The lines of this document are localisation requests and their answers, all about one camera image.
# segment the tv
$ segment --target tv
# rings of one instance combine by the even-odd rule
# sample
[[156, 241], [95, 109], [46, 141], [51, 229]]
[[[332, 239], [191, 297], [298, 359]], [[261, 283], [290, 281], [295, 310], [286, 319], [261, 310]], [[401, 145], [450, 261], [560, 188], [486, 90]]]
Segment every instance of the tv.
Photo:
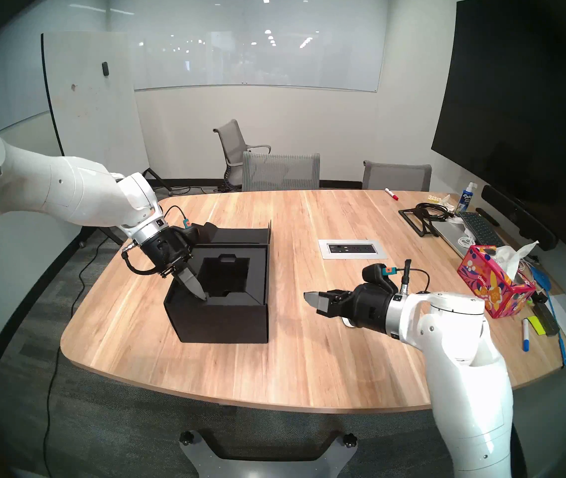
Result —
[[566, 34], [545, 0], [457, 3], [431, 148], [566, 244]]

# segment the mesh chair back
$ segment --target mesh chair back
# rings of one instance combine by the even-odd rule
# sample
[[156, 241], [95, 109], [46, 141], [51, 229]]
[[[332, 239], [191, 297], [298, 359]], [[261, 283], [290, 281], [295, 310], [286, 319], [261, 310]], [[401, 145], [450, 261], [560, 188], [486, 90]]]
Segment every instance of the mesh chair back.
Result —
[[363, 190], [412, 190], [428, 192], [431, 182], [431, 166], [408, 164], [382, 164], [363, 161]]
[[230, 120], [219, 128], [212, 130], [218, 133], [221, 139], [221, 147], [226, 156], [226, 161], [234, 164], [242, 162], [243, 151], [247, 149], [241, 130], [239, 130], [239, 123], [236, 120]]
[[316, 190], [320, 184], [321, 155], [243, 153], [243, 191]]

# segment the yellow sticky note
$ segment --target yellow sticky note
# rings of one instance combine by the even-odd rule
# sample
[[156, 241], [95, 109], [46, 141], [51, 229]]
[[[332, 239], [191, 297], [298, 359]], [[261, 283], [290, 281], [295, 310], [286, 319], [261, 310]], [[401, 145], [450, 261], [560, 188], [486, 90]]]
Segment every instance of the yellow sticky note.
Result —
[[533, 328], [536, 330], [538, 335], [541, 336], [542, 334], [546, 334], [545, 328], [542, 327], [540, 320], [535, 315], [527, 317], [527, 319], [529, 319], [529, 322], [531, 322], [531, 325], [533, 325]]

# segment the whiteboard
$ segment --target whiteboard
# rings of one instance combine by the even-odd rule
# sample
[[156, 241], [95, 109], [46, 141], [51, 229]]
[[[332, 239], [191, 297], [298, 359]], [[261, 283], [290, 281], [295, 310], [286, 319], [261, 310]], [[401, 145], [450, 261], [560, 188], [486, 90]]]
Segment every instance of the whiteboard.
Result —
[[125, 176], [148, 169], [126, 35], [49, 32], [42, 34], [42, 51], [64, 155], [96, 161]]
[[48, 111], [39, 37], [106, 30], [106, 0], [40, 0], [0, 30], [0, 130]]
[[135, 89], [232, 84], [378, 89], [389, 0], [109, 3], [119, 11], [111, 14], [110, 30], [130, 38]]

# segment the spray bottle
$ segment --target spray bottle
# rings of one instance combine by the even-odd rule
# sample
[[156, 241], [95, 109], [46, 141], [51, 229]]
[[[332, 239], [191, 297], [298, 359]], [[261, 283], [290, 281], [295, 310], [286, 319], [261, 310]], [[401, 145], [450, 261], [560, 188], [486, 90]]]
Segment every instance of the spray bottle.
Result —
[[467, 188], [465, 189], [465, 191], [462, 192], [462, 195], [460, 196], [460, 200], [458, 200], [458, 206], [456, 207], [456, 212], [466, 211], [469, 208], [469, 202], [471, 202], [471, 198], [474, 195], [472, 190], [477, 186], [478, 185], [476, 185], [473, 182], [467, 185]]

